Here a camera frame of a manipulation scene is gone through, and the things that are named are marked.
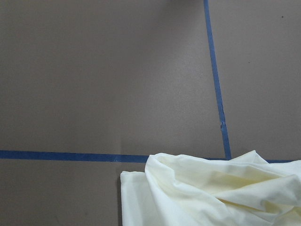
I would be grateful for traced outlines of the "cream long-sleeve cat T-shirt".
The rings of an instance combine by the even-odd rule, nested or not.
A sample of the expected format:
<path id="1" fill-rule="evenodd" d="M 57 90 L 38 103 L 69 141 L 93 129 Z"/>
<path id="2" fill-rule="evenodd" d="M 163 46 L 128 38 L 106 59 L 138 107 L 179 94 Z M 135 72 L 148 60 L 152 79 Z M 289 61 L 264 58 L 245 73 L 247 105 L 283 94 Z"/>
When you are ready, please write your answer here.
<path id="1" fill-rule="evenodd" d="M 298 226 L 301 162 L 268 163 L 251 151 L 232 160 L 150 155 L 120 174 L 125 226 Z"/>

